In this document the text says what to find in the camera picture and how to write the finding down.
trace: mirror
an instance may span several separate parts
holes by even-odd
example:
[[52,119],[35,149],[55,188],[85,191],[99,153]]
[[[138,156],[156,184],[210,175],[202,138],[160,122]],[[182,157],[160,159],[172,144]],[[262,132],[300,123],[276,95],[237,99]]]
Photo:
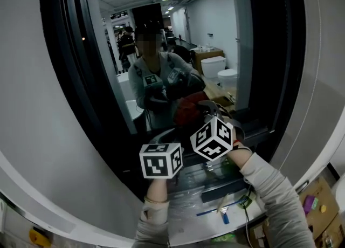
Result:
[[213,100],[228,112],[247,106],[249,0],[87,1],[101,17],[93,26],[99,23],[107,39],[137,132],[192,123],[200,100]]

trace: yellow object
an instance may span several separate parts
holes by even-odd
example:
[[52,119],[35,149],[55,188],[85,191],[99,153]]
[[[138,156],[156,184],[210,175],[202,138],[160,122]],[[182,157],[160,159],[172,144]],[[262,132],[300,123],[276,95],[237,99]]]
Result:
[[51,246],[49,239],[47,239],[45,236],[43,236],[43,234],[37,232],[34,229],[30,230],[29,237],[30,237],[30,240],[37,245],[46,246],[46,247]]
[[325,205],[322,205],[322,206],[320,207],[320,211],[321,211],[321,213],[326,212],[326,211],[327,211],[327,207],[326,207]]

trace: white cube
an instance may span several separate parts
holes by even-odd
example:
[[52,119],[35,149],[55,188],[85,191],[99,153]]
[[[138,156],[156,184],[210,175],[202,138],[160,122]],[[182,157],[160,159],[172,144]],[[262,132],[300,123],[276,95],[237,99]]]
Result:
[[232,129],[232,124],[213,117],[190,137],[193,150],[210,161],[222,157],[232,150]]
[[171,179],[183,166],[180,143],[144,144],[139,156],[144,178]]

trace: sleeve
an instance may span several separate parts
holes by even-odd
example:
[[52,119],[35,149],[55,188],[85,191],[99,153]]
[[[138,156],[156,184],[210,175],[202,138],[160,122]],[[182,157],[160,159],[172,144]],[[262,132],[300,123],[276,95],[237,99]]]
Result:
[[194,73],[200,75],[196,69],[194,69],[190,64],[187,64],[180,56],[175,53],[169,53],[172,62],[174,62],[176,68],[180,68],[184,72]]
[[256,153],[241,173],[265,203],[273,247],[315,247],[299,196],[289,180]]
[[144,84],[142,82],[142,78],[139,77],[136,73],[135,66],[132,65],[128,70],[128,79],[130,87],[134,93],[134,97],[136,100],[136,104],[142,108],[145,109],[145,91],[144,91]]
[[168,247],[168,207],[169,202],[154,204],[145,201],[133,248]]

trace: white toilet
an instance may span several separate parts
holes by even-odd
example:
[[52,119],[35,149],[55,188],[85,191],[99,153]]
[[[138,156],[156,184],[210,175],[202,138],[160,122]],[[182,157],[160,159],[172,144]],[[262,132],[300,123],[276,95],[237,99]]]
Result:
[[236,88],[237,71],[225,69],[226,58],[216,56],[201,60],[201,68],[206,78],[220,82],[223,88]]

